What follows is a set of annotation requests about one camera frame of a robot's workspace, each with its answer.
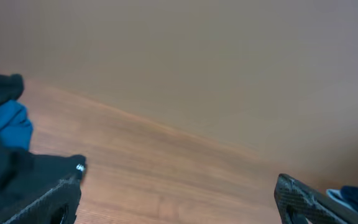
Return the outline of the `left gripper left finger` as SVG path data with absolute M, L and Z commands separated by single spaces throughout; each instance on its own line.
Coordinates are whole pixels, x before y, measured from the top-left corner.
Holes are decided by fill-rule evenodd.
M 81 199 L 81 181 L 65 177 L 0 211 L 0 223 L 74 224 Z

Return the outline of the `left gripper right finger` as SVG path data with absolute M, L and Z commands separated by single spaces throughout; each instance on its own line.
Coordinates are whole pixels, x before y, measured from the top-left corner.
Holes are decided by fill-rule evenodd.
M 358 213 L 287 174 L 278 175 L 274 198 L 283 224 L 358 224 Z

